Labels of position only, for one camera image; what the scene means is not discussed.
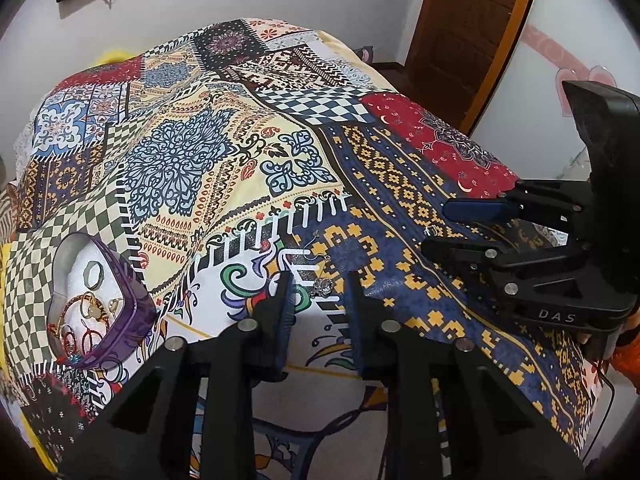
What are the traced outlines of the white frosted sliding door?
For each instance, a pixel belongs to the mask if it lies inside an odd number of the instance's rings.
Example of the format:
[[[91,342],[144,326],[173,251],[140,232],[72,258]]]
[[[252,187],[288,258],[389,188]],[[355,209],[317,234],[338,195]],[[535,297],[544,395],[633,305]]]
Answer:
[[[639,91],[639,35],[612,0],[534,0],[472,138],[525,179],[588,174],[562,83]]]

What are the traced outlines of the silver earring pendant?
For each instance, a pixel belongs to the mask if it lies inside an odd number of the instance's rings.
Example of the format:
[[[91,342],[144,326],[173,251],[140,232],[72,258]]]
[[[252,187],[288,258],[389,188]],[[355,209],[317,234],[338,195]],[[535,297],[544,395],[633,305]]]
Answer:
[[[321,257],[314,269],[314,282],[311,285],[310,296],[328,298],[334,291],[336,267],[329,255]]]

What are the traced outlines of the colourful patchwork bedspread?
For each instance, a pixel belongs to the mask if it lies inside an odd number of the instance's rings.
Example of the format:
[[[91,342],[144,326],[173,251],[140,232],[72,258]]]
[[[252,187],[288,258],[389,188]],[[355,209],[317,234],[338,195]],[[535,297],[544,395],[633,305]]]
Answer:
[[[32,110],[8,187],[3,378],[35,451],[15,477],[433,479],[582,471],[597,393],[577,341],[502,322],[421,254],[430,235],[538,249],[531,223],[456,223],[514,182],[341,41],[240,18],[69,76]],[[46,307],[70,233],[122,255],[155,323],[109,370],[56,362]],[[311,297],[329,255],[334,291]],[[259,301],[290,271],[283,382],[256,367]],[[383,304],[362,379],[347,274]]]

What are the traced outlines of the brown wooden door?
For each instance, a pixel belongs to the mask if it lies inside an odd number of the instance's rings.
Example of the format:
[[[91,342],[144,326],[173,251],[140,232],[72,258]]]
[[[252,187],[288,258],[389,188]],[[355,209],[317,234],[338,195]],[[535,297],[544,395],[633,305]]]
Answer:
[[[423,0],[405,73],[412,98],[470,134],[518,43],[533,0]]]

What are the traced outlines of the yellow pillow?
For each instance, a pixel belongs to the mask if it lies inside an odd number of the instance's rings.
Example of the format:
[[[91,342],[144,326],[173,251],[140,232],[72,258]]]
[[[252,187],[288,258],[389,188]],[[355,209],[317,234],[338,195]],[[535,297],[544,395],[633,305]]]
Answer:
[[[94,61],[93,66],[102,66],[108,64],[115,64],[135,58],[137,55],[124,49],[111,49],[102,52]]]

